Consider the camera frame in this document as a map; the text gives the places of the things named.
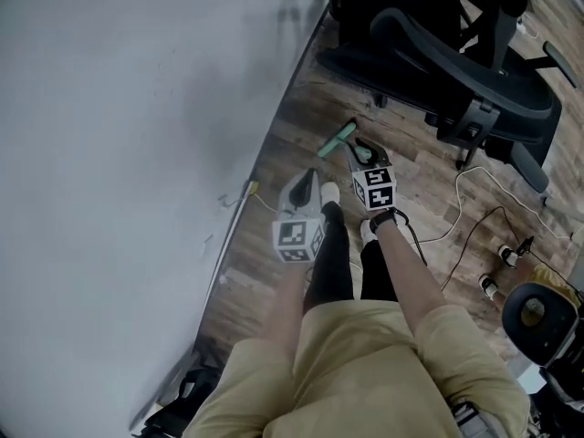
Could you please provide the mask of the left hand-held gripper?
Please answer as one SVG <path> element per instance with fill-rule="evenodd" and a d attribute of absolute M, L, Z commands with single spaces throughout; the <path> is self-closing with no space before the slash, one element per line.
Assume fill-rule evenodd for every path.
<path fill-rule="evenodd" d="M 288 264 L 314 263 L 325 238 L 318 171 L 308 168 L 295 175 L 282 189 L 278 206 L 272 223 L 277 256 Z"/>

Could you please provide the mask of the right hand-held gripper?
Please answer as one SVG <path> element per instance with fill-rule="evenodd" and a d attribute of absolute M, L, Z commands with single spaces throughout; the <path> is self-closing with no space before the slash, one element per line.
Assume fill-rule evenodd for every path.
<path fill-rule="evenodd" d="M 397 182 L 386 150 L 371 141 L 356 139 L 344 144 L 354 193 L 367 211 L 393 208 Z"/>

